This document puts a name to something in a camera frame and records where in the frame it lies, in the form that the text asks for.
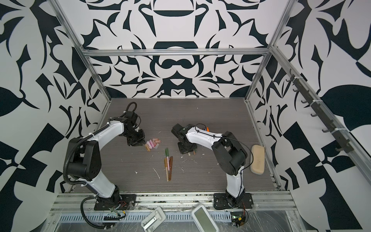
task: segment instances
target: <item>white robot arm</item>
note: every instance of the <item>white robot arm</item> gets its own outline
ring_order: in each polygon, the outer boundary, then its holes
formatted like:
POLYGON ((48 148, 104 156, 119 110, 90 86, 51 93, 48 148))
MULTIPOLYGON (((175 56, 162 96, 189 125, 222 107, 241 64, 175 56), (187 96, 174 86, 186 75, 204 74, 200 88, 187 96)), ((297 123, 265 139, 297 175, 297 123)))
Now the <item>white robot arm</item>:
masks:
POLYGON ((199 129, 194 125, 182 127, 176 124, 171 131, 178 139, 182 154, 193 151, 197 144, 213 150, 221 169, 227 176, 226 201, 228 205, 215 204, 216 209, 237 207, 244 198, 242 173, 247 153, 231 132, 216 134, 199 129))
POLYGON ((84 138, 73 138, 67 148, 63 178, 68 184, 81 184, 105 202, 107 208, 115 207, 119 201, 119 189, 103 174, 100 150, 116 136, 125 136, 129 146, 141 146, 144 142, 144 131, 136 123, 139 117, 129 106, 120 117, 110 118, 101 129, 84 138), (71 181, 68 175, 78 181, 71 181))

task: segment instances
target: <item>green marker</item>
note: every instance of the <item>green marker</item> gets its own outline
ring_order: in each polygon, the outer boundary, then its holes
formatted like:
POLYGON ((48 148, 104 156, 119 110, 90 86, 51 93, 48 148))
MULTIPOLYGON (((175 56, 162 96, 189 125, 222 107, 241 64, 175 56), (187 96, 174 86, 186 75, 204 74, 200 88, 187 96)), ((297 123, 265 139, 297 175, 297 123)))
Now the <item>green marker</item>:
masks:
POLYGON ((168 148, 165 149, 165 155, 166 155, 166 159, 167 159, 167 170, 170 171, 170 163, 169 163, 169 149, 168 149, 168 148))

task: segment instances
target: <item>patterned wallpaper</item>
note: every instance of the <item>patterned wallpaper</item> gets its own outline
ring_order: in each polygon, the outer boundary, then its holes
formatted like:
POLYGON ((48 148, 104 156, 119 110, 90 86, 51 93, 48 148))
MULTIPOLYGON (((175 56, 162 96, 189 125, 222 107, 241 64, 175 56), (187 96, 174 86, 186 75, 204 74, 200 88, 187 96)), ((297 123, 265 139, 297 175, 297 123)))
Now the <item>patterned wallpaper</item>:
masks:
MULTIPOLYGON (((278 48, 370 147, 370 1, 299 0, 278 48)), ((309 231, 370 231, 371 186, 271 58, 250 102, 284 189, 309 231)))
POLYGON ((63 0, 89 49, 267 47, 287 0, 63 0))
POLYGON ((244 97, 262 55, 92 57, 111 97, 244 97))
POLYGON ((278 48, 371 153, 371 1, 300 0, 278 48))
POLYGON ((67 185, 69 139, 106 100, 45 0, 0 2, 0 228, 31 231, 67 185))

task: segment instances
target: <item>plastic wrap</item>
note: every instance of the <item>plastic wrap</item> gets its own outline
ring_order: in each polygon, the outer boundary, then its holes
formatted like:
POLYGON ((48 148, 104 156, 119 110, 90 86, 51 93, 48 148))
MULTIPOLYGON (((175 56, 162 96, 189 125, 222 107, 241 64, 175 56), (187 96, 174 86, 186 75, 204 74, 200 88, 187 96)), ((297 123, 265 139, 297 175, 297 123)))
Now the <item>plastic wrap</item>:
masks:
MULTIPOLYGON (((192 218, 187 218, 186 216, 181 216, 176 218, 176 216, 171 215, 187 215, 190 214, 192 208, 181 209, 181 210, 166 210, 165 214, 167 219, 155 230, 156 232, 198 232, 194 221, 192 218)), ((140 222, 150 214, 152 210, 146 208, 136 208, 136 210, 126 210, 126 218, 122 219, 120 222, 116 223, 113 228, 107 229, 107 231, 112 232, 143 232, 140 222)), ((212 213, 218 213, 220 211, 209 210, 212 213)), ((90 211, 85 212, 86 215, 99 215, 103 216, 107 213, 90 213, 90 211)), ((83 231, 104 231, 101 229, 95 229, 90 227, 85 221, 79 218, 66 220, 66 215, 69 213, 61 214, 61 218, 58 221, 55 231, 56 232, 83 232, 83 231)), ((244 225, 240 227, 232 226, 230 220, 225 218, 219 218, 214 220, 219 228, 220 232, 242 232, 242 231, 254 231, 254 232, 289 232, 289 231, 299 231, 297 227, 297 218, 294 211, 289 213, 285 210, 270 210, 270 209, 260 209, 258 204, 255 204, 253 209, 248 211, 248 220, 244 225)))

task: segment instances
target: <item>display screen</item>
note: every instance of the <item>display screen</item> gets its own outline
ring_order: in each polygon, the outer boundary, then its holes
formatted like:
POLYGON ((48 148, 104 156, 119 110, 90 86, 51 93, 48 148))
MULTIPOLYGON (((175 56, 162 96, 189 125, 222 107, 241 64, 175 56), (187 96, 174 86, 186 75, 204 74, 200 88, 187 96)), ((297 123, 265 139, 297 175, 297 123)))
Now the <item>display screen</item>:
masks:
POLYGON ((210 219, 208 218, 203 208, 199 208, 194 213, 194 215, 196 216, 198 222, 200 223, 202 229, 204 229, 205 232, 216 232, 215 227, 211 223, 210 219))

